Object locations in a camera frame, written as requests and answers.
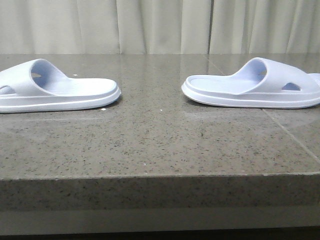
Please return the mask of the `light blue slipper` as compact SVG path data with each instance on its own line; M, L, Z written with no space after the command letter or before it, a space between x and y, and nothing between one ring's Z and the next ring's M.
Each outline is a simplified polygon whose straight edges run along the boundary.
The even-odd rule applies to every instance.
M107 78L70 78L45 59L34 59L0 73L1 113L70 111L103 107L121 95Z
M182 92L198 103L240 108L300 109L320 103L320 75L255 57L232 75L191 75Z

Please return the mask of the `beige curtain backdrop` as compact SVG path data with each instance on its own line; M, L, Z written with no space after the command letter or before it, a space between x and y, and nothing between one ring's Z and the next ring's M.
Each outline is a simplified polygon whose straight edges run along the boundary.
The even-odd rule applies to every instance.
M317 0L3 0L3 54L320 51Z

